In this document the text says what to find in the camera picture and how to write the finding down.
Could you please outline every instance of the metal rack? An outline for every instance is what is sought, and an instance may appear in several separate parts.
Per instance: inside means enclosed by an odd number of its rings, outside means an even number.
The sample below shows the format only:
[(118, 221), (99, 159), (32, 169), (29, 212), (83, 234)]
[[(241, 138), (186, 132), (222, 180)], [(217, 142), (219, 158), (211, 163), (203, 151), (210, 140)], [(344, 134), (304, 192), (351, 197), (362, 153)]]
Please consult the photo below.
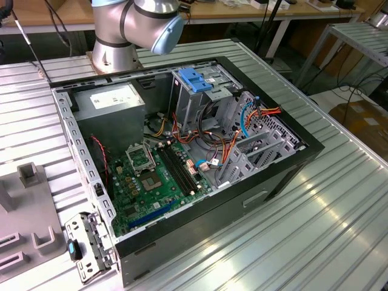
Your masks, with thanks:
[(379, 65), (383, 67), (388, 66), (388, 31), (378, 30), (365, 22), (329, 24), (322, 32), (321, 37), (305, 61), (299, 78), (295, 82), (297, 87), (301, 85), (306, 73), (309, 71), (313, 61), (318, 56), (318, 53), (330, 35), (336, 36), (338, 41), (323, 61), (321, 67), (325, 66), (333, 58), (336, 51), (344, 42)]

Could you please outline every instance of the metal bracket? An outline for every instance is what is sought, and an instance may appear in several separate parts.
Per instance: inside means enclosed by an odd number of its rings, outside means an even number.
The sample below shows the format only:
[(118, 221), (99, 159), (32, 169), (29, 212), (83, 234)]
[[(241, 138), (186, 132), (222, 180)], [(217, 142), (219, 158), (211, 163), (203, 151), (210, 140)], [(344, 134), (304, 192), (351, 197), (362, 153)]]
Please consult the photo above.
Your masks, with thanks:
[(82, 259), (76, 262), (83, 284), (90, 282), (111, 269), (116, 262), (109, 234), (97, 213), (79, 213), (65, 223), (72, 241), (77, 240)]

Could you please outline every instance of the red wire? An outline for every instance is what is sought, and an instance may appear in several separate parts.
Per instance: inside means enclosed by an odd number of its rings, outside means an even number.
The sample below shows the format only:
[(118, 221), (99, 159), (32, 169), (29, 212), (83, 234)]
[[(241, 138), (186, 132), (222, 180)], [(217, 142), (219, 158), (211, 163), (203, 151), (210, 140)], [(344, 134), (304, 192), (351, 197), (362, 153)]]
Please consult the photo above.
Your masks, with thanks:
[(91, 136), (91, 138), (98, 143), (99, 148), (102, 151), (102, 155), (104, 157), (106, 185), (108, 186), (108, 163), (107, 163), (107, 157), (105, 155), (104, 147), (102, 146), (102, 144), (100, 143), (100, 141), (97, 138), (95, 138), (94, 136)]

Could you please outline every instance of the open computer tower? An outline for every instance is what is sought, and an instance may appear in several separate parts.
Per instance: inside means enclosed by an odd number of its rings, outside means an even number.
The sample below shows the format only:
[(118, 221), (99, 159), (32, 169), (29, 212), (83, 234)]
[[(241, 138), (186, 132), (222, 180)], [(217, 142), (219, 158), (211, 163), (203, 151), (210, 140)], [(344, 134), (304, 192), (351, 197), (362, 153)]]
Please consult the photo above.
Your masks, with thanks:
[(52, 84), (91, 213), (65, 224), (88, 283), (123, 286), (272, 199), (324, 148), (227, 58)]

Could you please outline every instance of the ram slot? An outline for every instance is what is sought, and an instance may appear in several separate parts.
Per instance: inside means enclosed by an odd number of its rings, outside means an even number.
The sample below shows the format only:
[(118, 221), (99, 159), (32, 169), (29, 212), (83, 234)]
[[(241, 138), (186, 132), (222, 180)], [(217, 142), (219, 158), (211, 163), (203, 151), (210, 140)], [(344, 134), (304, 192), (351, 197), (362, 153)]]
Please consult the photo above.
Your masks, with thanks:
[(159, 155), (167, 170), (170, 172), (172, 178), (175, 180), (178, 187), (181, 189), (185, 196), (191, 195), (192, 191), (197, 191), (193, 179), (187, 170), (182, 166), (181, 161), (178, 159), (172, 149), (160, 149)]

